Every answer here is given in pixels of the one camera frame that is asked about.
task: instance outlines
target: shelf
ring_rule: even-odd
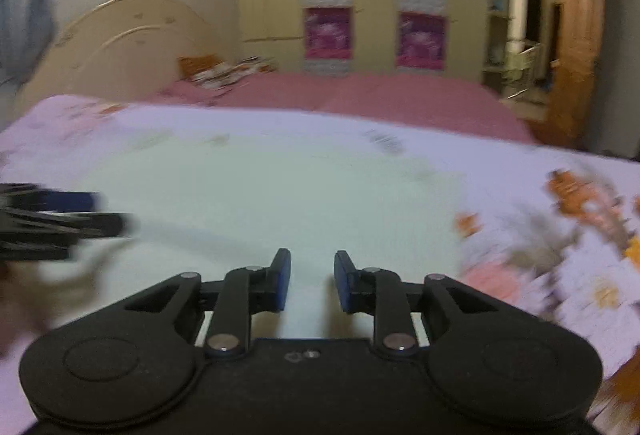
[[[500,65],[485,65],[482,71],[486,74],[501,74],[504,72],[504,66]]]
[[[503,20],[508,20],[509,18],[509,13],[507,11],[503,11],[503,10],[490,10],[489,11],[489,16],[491,16],[492,18],[500,18]]]

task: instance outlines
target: pink bedspread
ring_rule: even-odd
[[[489,89],[457,79],[414,74],[322,78],[271,73],[248,76],[225,94],[213,94],[179,81],[146,102],[319,111],[536,143],[526,125]]]

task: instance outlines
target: bed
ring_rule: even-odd
[[[179,79],[176,60],[212,53],[225,56],[214,29],[185,4],[113,0],[61,32],[18,95],[13,114],[24,115],[38,101],[57,94],[202,104],[206,90],[198,94],[197,89],[174,85]],[[180,97],[185,90],[190,96]],[[233,85],[215,105],[353,115],[534,143],[524,123],[489,89],[437,76],[259,74]]]

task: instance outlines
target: yellow flower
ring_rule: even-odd
[[[634,235],[629,241],[629,247],[625,251],[625,256],[631,260],[636,266],[636,269],[640,271],[640,238],[638,238],[638,235]]]

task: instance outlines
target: pink flower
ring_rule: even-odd
[[[518,273],[500,262],[478,263],[462,275],[462,281],[513,306],[518,303],[522,291]]]

